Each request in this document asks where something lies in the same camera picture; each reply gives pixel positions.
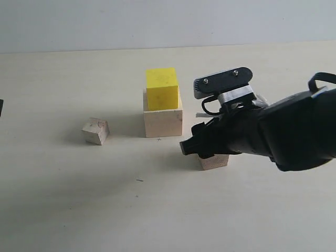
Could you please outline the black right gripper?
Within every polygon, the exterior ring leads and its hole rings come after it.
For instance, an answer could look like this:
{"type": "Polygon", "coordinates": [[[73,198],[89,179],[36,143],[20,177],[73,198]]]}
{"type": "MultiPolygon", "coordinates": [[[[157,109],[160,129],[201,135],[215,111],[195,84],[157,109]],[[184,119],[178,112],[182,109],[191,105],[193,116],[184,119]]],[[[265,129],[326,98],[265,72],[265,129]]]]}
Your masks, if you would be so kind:
{"type": "Polygon", "coordinates": [[[276,160],[260,123],[260,115],[267,108],[266,105],[239,109],[230,117],[213,118],[193,126],[192,137],[180,142],[182,154],[207,159],[215,154],[246,153],[276,160]]]}

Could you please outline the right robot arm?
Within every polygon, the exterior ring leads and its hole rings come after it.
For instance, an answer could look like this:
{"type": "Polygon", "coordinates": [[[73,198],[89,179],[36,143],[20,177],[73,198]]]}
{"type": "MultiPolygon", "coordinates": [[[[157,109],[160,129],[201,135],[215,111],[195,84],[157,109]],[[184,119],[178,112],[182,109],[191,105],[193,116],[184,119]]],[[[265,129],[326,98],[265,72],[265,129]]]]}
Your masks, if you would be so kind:
{"type": "Polygon", "coordinates": [[[304,171],[335,158],[335,90],[304,91],[265,108],[240,108],[192,127],[184,155],[266,156],[281,171],[304,171]]]}

